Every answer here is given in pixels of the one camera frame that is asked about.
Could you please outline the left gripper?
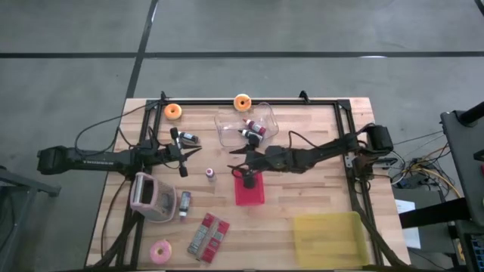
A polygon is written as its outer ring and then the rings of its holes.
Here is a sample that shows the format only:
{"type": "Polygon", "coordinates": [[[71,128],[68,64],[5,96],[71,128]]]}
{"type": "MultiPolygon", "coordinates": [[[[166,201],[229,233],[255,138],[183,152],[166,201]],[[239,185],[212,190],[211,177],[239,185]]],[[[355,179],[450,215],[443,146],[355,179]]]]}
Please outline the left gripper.
{"type": "Polygon", "coordinates": [[[187,151],[186,154],[182,154],[182,143],[180,141],[178,129],[176,127],[173,127],[169,130],[169,132],[173,143],[169,144],[166,148],[167,154],[168,154],[168,158],[166,159],[166,161],[167,162],[177,161],[178,171],[180,176],[182,178],[187,177],[188,169],[185,166],[185,161],[187,161],[191,155],[201,150],[202,147],[190,147],[189,151],[187,151]]]}

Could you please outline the dark food colouring bottle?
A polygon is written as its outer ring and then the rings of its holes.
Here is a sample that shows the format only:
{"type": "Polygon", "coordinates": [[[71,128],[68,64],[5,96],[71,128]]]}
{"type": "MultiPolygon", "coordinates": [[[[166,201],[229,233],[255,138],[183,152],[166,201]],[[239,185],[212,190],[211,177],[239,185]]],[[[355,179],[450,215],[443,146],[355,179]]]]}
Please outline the dark food colouring bottle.
{"type": "Polygon", "coordinates": [[[239,129],[238,132],[248,140],[258,141],[262,140],[262,135],[255,133],[254,131],[247,129],[239,129]]]}
{"type": "Polygon", "coordinates": [[[199,139],[198,136],[184,132],[184,131],[180,131],[178,133],[178,136],[179,136],[180,140],[182,142],[186,143],[186,144],[196,145],[196,144],[199,144],[199,142],[200,142],[200,139],[199,139]]]}

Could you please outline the orange donut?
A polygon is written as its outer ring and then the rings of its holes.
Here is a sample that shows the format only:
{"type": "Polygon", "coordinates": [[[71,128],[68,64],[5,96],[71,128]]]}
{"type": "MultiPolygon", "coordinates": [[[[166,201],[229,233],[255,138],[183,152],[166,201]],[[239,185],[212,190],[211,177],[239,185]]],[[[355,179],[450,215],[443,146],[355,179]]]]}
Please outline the orange donut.
{"type": "Polygon", "coordinates": [[[233,100],[233,105],[236,111],[246,112],[251,108],[252,100],[247,94],[238,94],[233,100]]]}
{"type": "Polygon", "coordinates": [[[168,104],[163,113],[168,120],[177,120],[182,116],[182,108],[178,104],[168,104]]]}

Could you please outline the purple food colouring bottle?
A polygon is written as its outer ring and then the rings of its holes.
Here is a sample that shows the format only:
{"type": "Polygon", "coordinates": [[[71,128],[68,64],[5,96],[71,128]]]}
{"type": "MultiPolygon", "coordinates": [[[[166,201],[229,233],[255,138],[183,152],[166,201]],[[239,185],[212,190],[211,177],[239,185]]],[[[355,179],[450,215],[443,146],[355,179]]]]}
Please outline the purple food colouring bottle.
{"type": "Polygon", "coordinates": [[[191,193],[188,191],[183,191],[181,194],[180,205],[178,207],[178,216],[180,219],[185,219],[187,217],[190,203],[191,193]]]}

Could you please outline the red snack package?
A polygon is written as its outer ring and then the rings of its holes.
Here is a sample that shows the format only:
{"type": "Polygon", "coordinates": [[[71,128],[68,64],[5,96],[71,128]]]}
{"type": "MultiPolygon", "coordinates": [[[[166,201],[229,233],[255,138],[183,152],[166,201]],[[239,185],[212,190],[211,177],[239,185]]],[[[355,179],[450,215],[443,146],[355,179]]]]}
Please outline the red snack package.
{"type": "Polygon", "coordinates": [[[211,264],[223,242],[230,224],[212,213],[206,213],[188,246],[188,253],[198,261],[211,264]]]}

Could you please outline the pink donut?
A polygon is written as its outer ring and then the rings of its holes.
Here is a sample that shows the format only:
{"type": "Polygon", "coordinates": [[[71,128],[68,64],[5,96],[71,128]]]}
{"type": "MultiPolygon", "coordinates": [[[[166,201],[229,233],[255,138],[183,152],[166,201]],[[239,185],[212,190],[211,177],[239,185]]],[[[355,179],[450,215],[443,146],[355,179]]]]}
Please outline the pink donut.
{"type": "Polygon", "coordinates": [[[150,248],[150,259],[154,264],[165,264],[172,256],[172,246],[167,240],[156,241],[150,248]]]}

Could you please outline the clear plastic bin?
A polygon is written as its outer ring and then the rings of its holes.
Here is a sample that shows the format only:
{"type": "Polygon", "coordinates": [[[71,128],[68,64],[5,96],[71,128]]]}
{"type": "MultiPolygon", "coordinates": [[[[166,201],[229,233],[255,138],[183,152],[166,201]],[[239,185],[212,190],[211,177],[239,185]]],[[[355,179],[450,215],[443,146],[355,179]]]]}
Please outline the clear plastic bin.
{"type": "Polygon", "coordinates": [[[246,112],[223,110],[217,113],[214,118],[219,141],[223,147],[238,148],[249,143],[249,138],[241,133],[242,130],[251,131],[244,119],[253,121],[256,125],[265,129],[261,145],[268,144],[280,131],[274,111],[271,105],[266,102],[252,106],[246,112]]]}

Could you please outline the red plastic basket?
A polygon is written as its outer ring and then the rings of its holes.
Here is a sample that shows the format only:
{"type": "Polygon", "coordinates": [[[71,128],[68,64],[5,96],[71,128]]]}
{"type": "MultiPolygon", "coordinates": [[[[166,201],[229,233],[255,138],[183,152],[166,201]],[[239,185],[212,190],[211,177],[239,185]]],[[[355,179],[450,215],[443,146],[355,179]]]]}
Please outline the red plastic basket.
{"type": "Polygon", "coordinates": [[[244,179],[239,171],[234,172],[234,195],[237,206],[257,206],[265,203],[262,173],[253,176],[253,187],[244,186],[244,179]]]}

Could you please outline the pink and white basket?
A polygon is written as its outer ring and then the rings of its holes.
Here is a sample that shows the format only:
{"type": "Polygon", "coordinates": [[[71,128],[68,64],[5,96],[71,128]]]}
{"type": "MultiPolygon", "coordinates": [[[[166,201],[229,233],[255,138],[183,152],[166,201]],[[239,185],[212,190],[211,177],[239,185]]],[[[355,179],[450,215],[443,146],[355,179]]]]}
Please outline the pink and white basket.
{"type": "Polygon", "coordinates": [[[144,172],[135,174],[129,197],[130,208],[139,212],[147,220],[165,223],[172,220],[177,203],[173,185],[157,180],[144,172]]]}

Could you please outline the yellow plastic tray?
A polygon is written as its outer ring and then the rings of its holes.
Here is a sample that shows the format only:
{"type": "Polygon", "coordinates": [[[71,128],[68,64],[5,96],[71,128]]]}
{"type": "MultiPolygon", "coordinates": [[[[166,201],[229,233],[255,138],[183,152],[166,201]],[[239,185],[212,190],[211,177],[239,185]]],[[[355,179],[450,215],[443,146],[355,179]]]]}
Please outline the yellow plastic tray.
{"type": "Polygon", "coordinates": [[[370,263],[357,212],[300,215],[293,219],[293,236],[301,268],[354,268],[370,263]]]}

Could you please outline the grey metal stand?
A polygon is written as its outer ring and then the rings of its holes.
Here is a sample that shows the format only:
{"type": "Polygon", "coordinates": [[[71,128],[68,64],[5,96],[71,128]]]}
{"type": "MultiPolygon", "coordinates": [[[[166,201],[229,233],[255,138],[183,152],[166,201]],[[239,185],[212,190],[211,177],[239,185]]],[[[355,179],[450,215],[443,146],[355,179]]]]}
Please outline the grey metal stand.
{"type": "Polygon", "coordinates": [[[25,178],[0,165],[0,272],[11,269],[37,193],[57,197],[60,191],[59,186],[25,178]]]}

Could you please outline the white paper sheet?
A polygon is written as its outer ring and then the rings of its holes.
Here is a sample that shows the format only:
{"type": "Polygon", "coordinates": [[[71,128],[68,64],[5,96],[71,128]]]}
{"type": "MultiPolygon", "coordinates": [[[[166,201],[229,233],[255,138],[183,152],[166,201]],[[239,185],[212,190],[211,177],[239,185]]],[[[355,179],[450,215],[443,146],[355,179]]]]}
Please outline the white paper sheet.
{"type": "MultiPolygon", "coordinates": [[[[416,209],[415,203],[411,201],[396,199],[395,203],[399,215],[406,212],[412,212],[416,209]]],[[[411,222],[404,219],[402,221],[402,231],[405,239],[405,245],[408,248],[421,249],[418,227],[411,227],[411,222]]]]}

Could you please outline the grey equipment cabinet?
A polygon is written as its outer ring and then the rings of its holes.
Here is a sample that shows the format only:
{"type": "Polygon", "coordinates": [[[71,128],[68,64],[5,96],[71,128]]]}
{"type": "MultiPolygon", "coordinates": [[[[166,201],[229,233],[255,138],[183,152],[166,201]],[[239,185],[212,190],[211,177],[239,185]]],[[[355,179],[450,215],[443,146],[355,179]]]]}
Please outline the grey equipment cabinet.
{"type": "Polygon", "coordinates": [[[484,101],[440,114],[472,220],[484,227],[484,101]]]}

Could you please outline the black equipment cart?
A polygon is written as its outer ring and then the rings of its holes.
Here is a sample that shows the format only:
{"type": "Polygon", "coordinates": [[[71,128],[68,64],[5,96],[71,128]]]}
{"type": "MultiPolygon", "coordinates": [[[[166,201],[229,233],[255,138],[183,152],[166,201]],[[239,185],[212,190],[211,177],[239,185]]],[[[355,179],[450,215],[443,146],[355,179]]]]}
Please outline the black equipment cart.
{"type": "Polygon", "coordinates": [[[463,257],[465,271],[484,272],[484,227],[472,221],[455,221],[449,227],[449,234],[461,245],[457,256],[463,257]]]}

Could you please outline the black aluminium table frame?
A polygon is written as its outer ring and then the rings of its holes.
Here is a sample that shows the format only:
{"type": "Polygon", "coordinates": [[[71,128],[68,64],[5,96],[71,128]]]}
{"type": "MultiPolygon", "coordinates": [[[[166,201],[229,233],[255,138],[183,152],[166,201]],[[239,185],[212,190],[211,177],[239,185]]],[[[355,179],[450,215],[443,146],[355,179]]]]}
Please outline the black aluminium table frame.
{"type": "MultiPolygon", "coordinates": [[[[359,130],[373,122],[369,98],[257,98],[256,104],[270,104],[280,132],[272,139],[274,145],[287,146],[288,130],[304,135],[315,144],[324,144],[340,136],[340,132],[359,130]]],[[[224,98],[172,99],[181,105],[181,120],[160,121],[159,137],[169,140],[169,128],[187,129],[201,138],[203,149],[185,163],[188,176],[181,178],[178,169],[164,165],[153,167],[153,176],[174,184],[176,189],[191,191],[193,199],[188,218],[180,221],[178,215],[167,223],[144,221],[135,225],[126,240],[121,263],[117,256],[103,270],[299,270],[294,245],[293,219],[302,215],[322,215],[352,210],[343,156],[318,163],[304,174],[264,172],[265,204],[259,206],[236,206],[234,178],[226,165],[242,163],[241,155],[229,154],[232,148],[219,143],[214,116],[233,112],[232,100],[224,98]],[[206,168],[215,169],[216,181],[208,182],[203,174],[206,168]],[[227,236],[213,259],[212,264],[202,264],[187,252],[187,247],[204,215],[213,213],[230,224],[227,236]],[[166,264],[156,265],[150,261],[150,248],[157,240],[168,240],[172,245],[172,257],[166,264]]],[[[409,263],[409,256],[400,226],[392,188],[388,178],[377,176],[367,195],[367,207],[371,205],[382,239],[401,263],[409,263]]],[[[101,229],[109,210],[110,201],[123,182],[117,173],[107,175],[101,199],[98,219],[93,233],[85,266],[94,265],[101,259],[101,229]]]]}

